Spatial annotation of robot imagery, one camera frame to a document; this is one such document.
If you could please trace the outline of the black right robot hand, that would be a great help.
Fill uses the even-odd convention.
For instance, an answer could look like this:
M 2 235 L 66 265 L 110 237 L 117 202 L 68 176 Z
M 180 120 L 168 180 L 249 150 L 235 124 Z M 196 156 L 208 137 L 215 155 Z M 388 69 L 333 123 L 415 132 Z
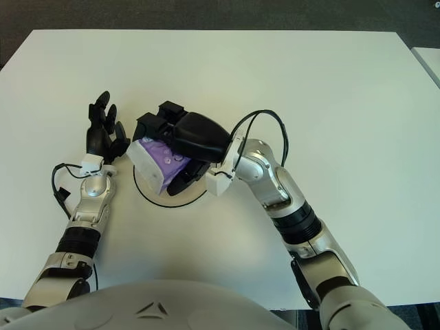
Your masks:
M 222 161 L 229 143 L 230 134 L 221 125 L 166 101 L 156 114 L 137 119 L 127 154 L 156 194 L 165 190 L 175 196 Z

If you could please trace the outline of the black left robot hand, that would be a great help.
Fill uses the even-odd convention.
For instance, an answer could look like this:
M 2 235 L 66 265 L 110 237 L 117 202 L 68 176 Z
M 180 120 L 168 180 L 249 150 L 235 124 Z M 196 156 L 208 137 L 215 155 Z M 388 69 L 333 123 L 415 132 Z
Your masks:
M 127 137 L 121 121 L 116 121 L 117 107 L 112 104 L 108 111 L 110 93 L 104 91 L 94 104 L 89 105 L 90 127 L 86 134 L 86 152 L 103 157 L 104 164 L 112 165 L 122 157 L 131 140 Z

